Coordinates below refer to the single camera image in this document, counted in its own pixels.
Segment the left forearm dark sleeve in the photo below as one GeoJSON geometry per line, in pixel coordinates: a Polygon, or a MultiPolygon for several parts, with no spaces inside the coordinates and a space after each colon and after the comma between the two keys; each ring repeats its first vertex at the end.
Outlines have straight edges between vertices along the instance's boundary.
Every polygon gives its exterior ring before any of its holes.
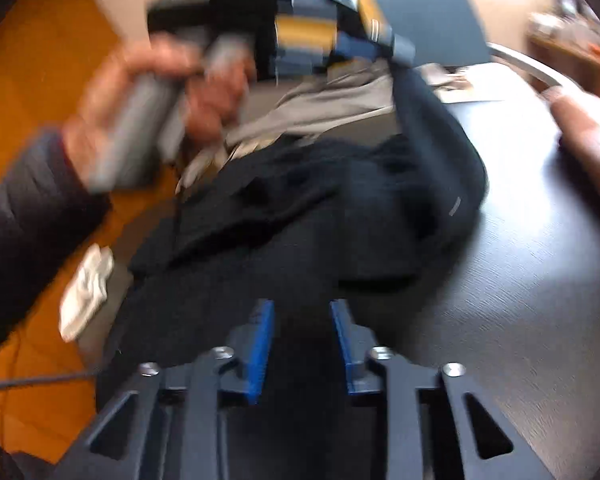
{"type": "Polygon", "coordinates": [[[12,164],[0,183],[0,347],[109,209],[107,195],[84,188],[57,131],[12,164]]]}

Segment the person's left hand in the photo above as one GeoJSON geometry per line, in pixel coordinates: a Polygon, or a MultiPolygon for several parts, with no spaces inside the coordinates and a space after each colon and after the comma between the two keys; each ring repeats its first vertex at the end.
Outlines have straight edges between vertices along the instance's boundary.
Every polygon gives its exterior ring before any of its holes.
{"type": "Polygon", "coordinates": [[[237,122],[256,76],[250,45],[224,36],[205,48],[167,34],[114,50],[62,127],[67,155],[92,193],[146,184],[184,136],[217,144],[237,122]]]}

